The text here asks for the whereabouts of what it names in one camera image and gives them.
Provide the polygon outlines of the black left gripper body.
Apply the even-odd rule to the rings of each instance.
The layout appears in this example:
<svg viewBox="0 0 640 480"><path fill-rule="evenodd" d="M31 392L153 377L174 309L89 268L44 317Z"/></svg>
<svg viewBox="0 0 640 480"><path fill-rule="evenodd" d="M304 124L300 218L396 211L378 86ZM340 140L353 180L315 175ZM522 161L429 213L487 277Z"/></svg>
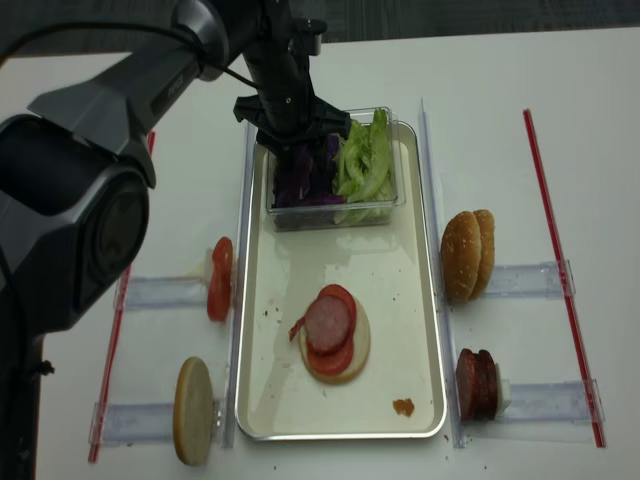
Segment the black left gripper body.
<svg viewBox="0 0 640 480"><path fill-rule="evenodd" d="M327 23L293 17L287 1L258 5L256 33L242 52L257 94L236 100L236 119L256 126L274 147L346 138L350 114L317 97L310 74L309 58L320 54Z"/></svg>

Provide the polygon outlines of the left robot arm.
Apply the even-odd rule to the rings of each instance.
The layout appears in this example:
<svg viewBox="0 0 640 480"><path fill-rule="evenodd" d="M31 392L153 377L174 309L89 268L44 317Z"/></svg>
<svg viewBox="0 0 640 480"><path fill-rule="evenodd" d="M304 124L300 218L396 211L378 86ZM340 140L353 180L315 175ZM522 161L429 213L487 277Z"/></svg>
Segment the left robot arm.
<svg viewBox="0 0 640 480"><path fill-rule="evenodd" d="M131 265L156 185L148 137L195 80L243 58L233 112L276 154L346 135L309 60L327 25L285 1L180 1L167 28L94 78L45 92L1 124L1 475L35 473L47 334L72 328Z"/></svg>

